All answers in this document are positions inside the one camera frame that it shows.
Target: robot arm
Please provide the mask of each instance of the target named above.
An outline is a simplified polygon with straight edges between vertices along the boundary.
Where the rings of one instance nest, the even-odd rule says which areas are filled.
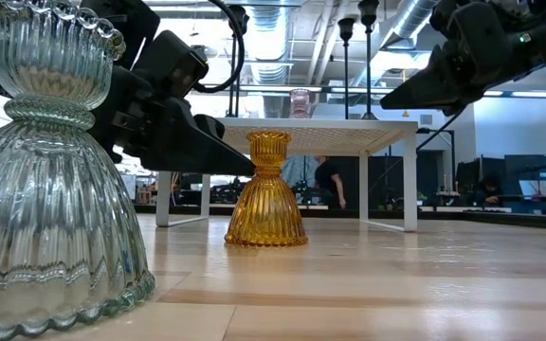
[[[546,66],[546,2],[528,0],[509,13],[503,0],[442,0],[431,26],[447,41],[428,66],[381,99],[384,109],[438,109],[459,114],[483,93]]]

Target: amber glass vase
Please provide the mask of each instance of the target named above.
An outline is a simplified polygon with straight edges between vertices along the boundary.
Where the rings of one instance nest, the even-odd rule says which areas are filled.
[[[296,198],[281,177],[290,135],[253,132],[247,139],[256,175],[235,207],[225,240],[250,246],[306,244]]]

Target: white table leg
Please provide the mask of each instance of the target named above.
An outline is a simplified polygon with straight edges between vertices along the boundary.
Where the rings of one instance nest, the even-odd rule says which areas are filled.
[[[209,175],[202,176],[201,187],[201,218],[209,218]]]
[[[404,136],[404,230],[416,231],[418,220],[416,189],[416,133]]]
[[[362,179],[363,170],[368,170],[368,160],[362,161],[362,157],[359,156],[359,220],[362,223],[372,224],[378,227],[388,228],[395,231],[402,232],[414,232],[416,231],[417,219],[418,219],[418,205],[417,205],[417,193],[416,193],[416,133],[405,132],[404,134],[404,225],[397,226],[393,224],[383,224],[374,222],[362,216],[361,197],[362,190],[364,188],[364,181]]]
[[[359,154],[359,220],[368,221],[368,194],[370,184],[368,183],[368,152]]]
[[[169,171],[160,171],[157,176],[157,206],[155,212],[155,223],[157,227],[172,227],[180,224],[198,222],[207,219],[209,216],[209,175],[203,177],[202,187],[202,207],[201,215],[196,218],[189,218],[180,221],[170,221],[170,193],[172,190],[172,173]]]
[[[170,171],[160,171],[157,175],[157,206],[155,211],[157,227],[169,226],[171,186],[172,173]]]
[[[368,196],[370,194],[370,183],[368,181],[368,158],[367,152],[359,155],[359,221],[361,223],[372,224],[378,227],[388,228],[396,231],[403,231],[401,226],[395,226],[391,224],[383,224],[375,221],[371,221],[369,217],[369,202]]]

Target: wooden floor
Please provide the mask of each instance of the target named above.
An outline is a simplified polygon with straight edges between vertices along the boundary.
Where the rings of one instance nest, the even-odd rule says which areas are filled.
[[[228,218],[140,216],[152,301],[56,340],[546,341],[546,230],[305,219],[310,243],[225,246]]]

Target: ribbed glass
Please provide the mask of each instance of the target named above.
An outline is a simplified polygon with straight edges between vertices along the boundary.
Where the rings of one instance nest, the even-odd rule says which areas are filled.
[[[154,289],[133,204],[85,132],[120,33],[68,0],[0,0],[0,340],[133,308]]]
[[[290,91],[290,118],[310,118],[311,92],[306,89]]]
[[[225,240],[250,246],[306,244],[296,198],[281,177],[290,135],[253,132],[247,139],[256,175],[246,184],[235,207]]]

